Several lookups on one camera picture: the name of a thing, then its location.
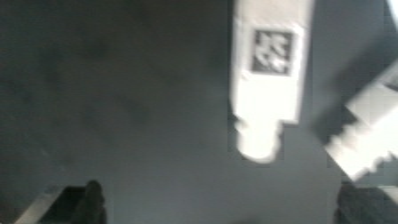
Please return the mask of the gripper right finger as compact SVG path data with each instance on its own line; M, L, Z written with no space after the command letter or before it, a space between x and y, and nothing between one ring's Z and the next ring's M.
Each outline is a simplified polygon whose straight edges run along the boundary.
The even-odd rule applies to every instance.
M334 224L398 224L398 187L342 184Z

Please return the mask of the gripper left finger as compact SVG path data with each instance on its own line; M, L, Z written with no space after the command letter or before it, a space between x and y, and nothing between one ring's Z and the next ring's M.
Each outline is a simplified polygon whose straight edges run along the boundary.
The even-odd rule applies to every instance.
M36 197L15 224L107 224L103 187L50 186Z

